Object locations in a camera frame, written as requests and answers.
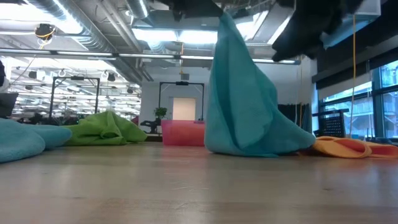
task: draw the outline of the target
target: pink container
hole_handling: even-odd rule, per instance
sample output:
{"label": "pink container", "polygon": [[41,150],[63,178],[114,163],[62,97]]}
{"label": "pink container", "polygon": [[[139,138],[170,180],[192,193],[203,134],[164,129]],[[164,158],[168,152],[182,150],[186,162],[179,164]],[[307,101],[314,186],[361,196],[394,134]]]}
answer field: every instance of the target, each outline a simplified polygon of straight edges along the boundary
{"label": "pink container", "polygon": [[204,121],[162,120],[165,146],[205,146]]}

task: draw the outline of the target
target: teal fabric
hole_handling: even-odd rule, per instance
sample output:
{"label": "teal fabric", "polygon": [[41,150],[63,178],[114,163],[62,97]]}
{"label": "teal fabric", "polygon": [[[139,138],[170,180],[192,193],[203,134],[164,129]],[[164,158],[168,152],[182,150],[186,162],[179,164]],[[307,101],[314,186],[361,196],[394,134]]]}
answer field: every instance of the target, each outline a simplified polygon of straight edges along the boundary
{"label": "teal fabric", "polygon": [[0,119],[0,163],[36,156],[62,146],[71,136],[67,128]]}
{"label": "teal fabric", "polygon": [[220,18],[210,77],[206,147],[212,152],[258,157],[310,147],[315,137],[277,107],[275,86],[254,64],[234,21],[225,13]]}

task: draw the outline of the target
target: orange cloth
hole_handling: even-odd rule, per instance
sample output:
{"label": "orange cloth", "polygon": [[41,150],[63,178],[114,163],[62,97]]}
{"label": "orange cloth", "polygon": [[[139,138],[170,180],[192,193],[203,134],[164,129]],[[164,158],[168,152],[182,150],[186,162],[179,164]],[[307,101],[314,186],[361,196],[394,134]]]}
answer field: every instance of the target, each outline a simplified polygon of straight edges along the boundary
{"label": "orange cloth", "polygon": [[329,156],[347,159],[362,159],[366,157],[398,158],[397,146],[348,138],[319,137],[315,141],[313,148]]}

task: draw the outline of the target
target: glass window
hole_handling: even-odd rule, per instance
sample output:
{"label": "glass window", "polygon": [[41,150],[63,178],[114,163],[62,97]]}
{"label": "glass window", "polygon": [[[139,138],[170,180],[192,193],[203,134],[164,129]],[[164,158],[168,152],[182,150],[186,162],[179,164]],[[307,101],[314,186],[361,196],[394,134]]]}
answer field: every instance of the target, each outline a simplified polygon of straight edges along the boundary
{"label": "glass window", "polygon": [[389,87],[398,84],[398,61],[380,67],[382,87]]}
{"label": "glass window", "polygon": [[398,92],[383,95],[384,131],[387,138],[398,138]]}
{"label": "glass window", "polygon": [[[372,91],[372,82],[363,83],[362,85],[355,87],[354,95],[360,94],[360,93],[367,93],[369,91]],[[326,97],[325,102],[342,99],[342,98],[345,98],[347,96],[352,96],[352,95],[353,95],[353,89],[350,88],[349,90],[345,90],[345,91],[342,91],[341,93],[337,93],[335,95]]]}
{"label": "glass window", "polygon": [[[349,109],[351,111],[351,101],[337,103],[325,107],[326,111]],[[344,123],[346,134],[349,134],[351,112],[344,113]],[[352,134],[359,136],[374,136],[374,121],[373,121],[373,100],[372,98],[365,98],[354,101],[353,112],[353,129]]]}

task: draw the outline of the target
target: wooden floor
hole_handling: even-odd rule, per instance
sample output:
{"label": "wooden floor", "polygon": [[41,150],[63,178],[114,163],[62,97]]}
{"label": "wooden floor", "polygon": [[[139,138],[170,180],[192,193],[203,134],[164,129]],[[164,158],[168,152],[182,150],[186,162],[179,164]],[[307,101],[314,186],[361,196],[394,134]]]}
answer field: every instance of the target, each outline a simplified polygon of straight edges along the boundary
{"label": "wooden floor", "polygon": [[398,161],[71,147],[0,165],[0,223],[398,223]]}

